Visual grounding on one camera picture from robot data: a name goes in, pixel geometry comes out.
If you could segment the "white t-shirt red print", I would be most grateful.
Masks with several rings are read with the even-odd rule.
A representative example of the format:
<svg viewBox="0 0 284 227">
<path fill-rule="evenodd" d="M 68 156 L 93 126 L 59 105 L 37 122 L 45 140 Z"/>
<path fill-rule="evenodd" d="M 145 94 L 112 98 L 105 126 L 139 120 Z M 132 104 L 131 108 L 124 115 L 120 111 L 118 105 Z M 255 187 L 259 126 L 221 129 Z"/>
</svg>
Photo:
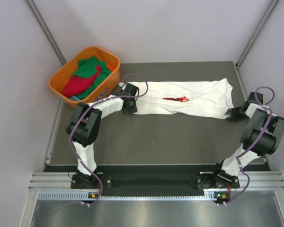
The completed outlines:
<svg viewBox="0 0 284 227">
<path fill-rule="evenodd" d="M 140 93 L 136 114 L 187 114 L 216 119 L 227 118 L 233 108 L 232 86 L 224 78 L 200 82 L 130 82 Z"/>
</svg>

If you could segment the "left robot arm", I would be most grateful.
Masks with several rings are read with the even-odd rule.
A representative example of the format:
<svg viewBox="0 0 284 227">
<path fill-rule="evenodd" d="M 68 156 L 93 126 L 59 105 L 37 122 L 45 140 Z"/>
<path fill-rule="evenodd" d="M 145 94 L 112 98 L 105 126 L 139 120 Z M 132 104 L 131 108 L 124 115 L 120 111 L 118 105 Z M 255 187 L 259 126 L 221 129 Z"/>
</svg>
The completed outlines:
<svg viewBox="0 0 284 227">
<path fill-rule="evenodd" d="M 81 178 L 84 185 L 91 188 L 98 182 L 94 173 L 97 164 L 94 158 L 94 142 L 99 133 L 101 119 L 115 112 L 133 114 L 137 112 L 136 101 L 139 88 L 133 84 L 121 87 L 117 95 L 91 104 L 78 103 L 67 126 L 69 142 L 78 159 L 75 177 Z"/>
</svg>

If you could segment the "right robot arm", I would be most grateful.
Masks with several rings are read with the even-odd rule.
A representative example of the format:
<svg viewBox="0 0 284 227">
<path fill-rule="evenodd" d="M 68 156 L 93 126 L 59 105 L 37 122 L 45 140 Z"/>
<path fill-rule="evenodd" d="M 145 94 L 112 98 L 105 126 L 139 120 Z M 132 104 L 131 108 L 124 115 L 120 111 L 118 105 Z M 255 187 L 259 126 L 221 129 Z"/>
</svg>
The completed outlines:
<svg viewBox="0 0 284 227">
<path fill-rule="evenodd" d="M 233 123 L 246 121 L 240 147 L 232 156 L 216 165 L 211 176 L 212 183 L 218 188 L 232 186 L 238 180 L 238 175 L 251 161 L 273 154 L 284 134 L 284 118 L 275 115 L 264 104 L 264 95 L 251 92 L 247 101 L 241 107 L 227 111 L 227 120 Z"/>
</svg>

